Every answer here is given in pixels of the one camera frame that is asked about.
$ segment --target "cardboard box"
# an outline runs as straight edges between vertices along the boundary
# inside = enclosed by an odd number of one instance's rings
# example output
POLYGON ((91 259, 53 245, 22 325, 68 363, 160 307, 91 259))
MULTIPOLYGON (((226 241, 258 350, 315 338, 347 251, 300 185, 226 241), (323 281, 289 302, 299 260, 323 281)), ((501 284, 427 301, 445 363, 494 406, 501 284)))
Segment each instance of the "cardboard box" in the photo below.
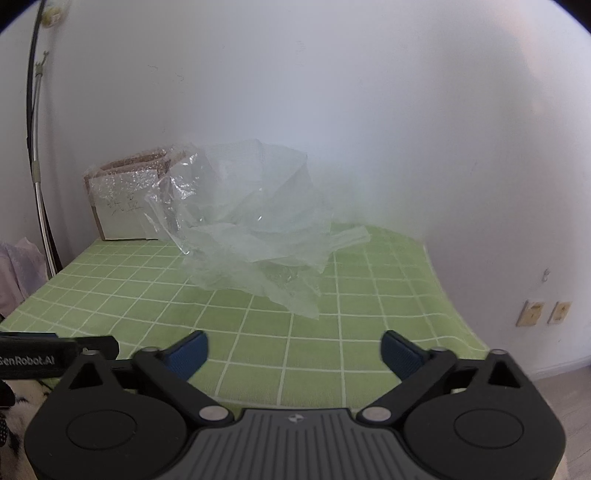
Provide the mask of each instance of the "cardboard box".
POLYGON ((183 152, 158 148, 117 160, 84 176, 92 213, 103 240, 157 238, 144 215, 145 195, 183 152))

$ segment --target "logo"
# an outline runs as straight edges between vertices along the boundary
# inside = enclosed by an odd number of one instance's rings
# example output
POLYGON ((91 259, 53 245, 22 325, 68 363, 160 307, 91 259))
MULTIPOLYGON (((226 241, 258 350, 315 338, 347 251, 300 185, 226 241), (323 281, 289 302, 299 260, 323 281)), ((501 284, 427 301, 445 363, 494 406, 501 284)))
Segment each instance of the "logo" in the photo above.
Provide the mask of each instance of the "logo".
POLYGON ((300 423, 302 421, 304 421, 306 419, 306 417, 304 417, 303 415, 300 415, 299 413, 294 413, 293 415, 290 415, 289 417, 287 417, 287 420, 289 420, 292 423, 300 423))
POLYGON ((26 366, 33 366, 33 365, 55 365, 56 360, 53 358, 53 355, 46 355, 45 357, 39 356, 0 356, 0 365, 6 365, 7 367, 15 366, 15 367, 26 367, 26 366))

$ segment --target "pink cloth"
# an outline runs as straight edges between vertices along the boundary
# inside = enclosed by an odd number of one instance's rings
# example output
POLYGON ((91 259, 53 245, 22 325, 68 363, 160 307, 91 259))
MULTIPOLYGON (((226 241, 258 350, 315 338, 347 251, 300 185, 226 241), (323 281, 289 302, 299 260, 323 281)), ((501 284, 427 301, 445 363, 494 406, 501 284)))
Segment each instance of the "pink cloth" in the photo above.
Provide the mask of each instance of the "pink cloth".
POLYGON ((0 314, 6 318, 47 281, 45 257, 26 238, 0 242, 0 314))

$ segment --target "fabric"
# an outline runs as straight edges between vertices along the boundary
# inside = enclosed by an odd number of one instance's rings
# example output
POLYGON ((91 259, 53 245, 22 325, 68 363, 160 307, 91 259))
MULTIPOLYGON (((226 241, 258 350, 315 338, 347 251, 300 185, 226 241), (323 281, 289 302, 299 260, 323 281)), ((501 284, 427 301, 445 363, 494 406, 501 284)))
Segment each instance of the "fabric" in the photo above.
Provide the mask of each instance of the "fabric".
POLYGON ((47 282, 45 257, 26 238, 16 245, 0 242, 0 314, 10 315, 47 282))
POLYGON ((25 431, 37 410, 49 393, 34 380, 10 380, 17 402, 0 412, 0 424, 4 426, 6 442, 0 446, 0 479, 37 480, 24 449, 25 431))
POLYGON ((425 349, 484 358, 488 348, 447 299, 424 246, 369 231, 370 243, 331 255, 319 285, 319 320, 241 291, 201 290, 179 268, 176 246, 122 241, 95 242, 0 328, 112 334, 122 358, 204 330, 209 359, 190 381, 233 411, 361 408, 398 383, 379 356, 387 329, 425 349))

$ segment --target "floor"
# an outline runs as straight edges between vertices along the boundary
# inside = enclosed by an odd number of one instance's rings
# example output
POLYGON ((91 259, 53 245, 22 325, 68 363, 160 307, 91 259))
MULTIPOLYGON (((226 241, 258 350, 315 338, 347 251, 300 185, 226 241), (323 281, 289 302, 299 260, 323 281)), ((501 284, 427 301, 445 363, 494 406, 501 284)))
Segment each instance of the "floor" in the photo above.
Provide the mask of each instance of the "floor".
POLYGON ((591 367, 535 382, 567 436, 570 480, 591 478, 591 367))

